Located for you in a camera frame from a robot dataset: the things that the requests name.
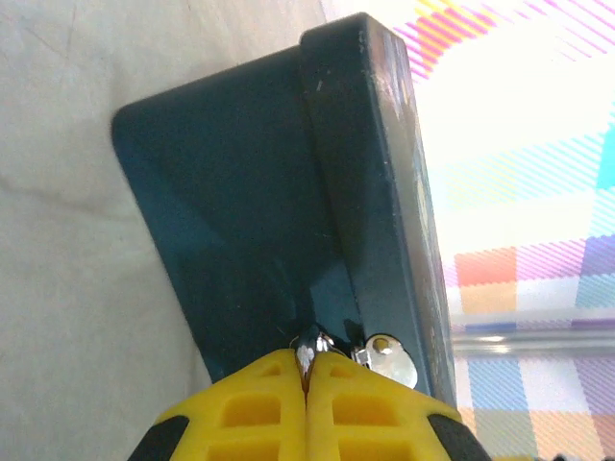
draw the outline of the white surface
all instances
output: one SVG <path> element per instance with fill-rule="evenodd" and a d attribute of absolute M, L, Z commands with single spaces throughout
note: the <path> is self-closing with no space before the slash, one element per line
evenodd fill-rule
<path fill-rule="evenodd" d="M 0 459 L 126 459 L 207 385 L 111 116 L 323 20 L 317 0 L 0 0 Z"/>

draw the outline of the yellow tool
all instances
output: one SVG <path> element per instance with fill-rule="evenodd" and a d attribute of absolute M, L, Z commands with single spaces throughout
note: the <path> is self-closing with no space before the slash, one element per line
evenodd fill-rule
<path fill-rule="evenodd" d="M 326 350 L 222 379 L 163 413 L 129 461 L 491 459 L 452 407 Z"/>

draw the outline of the checkered tablecloth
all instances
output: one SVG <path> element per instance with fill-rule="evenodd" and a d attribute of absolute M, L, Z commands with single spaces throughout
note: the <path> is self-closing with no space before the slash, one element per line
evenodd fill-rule
<path fill-rule="evenodd" d="M 387 25 L 413 71 L 455 330 L 613 327 L 615 3 L 420 0 Z M 615 455 L 615 357 L 459 358 L 456 375 L 492 454 Z"/>

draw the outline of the metal rivet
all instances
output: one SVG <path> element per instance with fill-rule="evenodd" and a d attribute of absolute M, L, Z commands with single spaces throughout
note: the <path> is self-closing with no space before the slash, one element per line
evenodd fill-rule
<path fill-rule="evenodd" d="M 391 349 L 391 343 L 389 343 L 388 339 L 384 337 L 375 338 L 372 345 L 374 347 L 374 351 L 376 351 L 377 353 L 389 355 L 393 352 L 393 350 Z"/>

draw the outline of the dark blue plastic object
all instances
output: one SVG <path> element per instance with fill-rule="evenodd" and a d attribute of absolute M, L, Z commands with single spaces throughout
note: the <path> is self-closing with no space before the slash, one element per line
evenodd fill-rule
<path fill-rule="evenodd" d="M 123 108 L 119 161 L 213 380 L 319 324 L 402 341 L 454 404 L 404 43 L 366 14 Z"/>

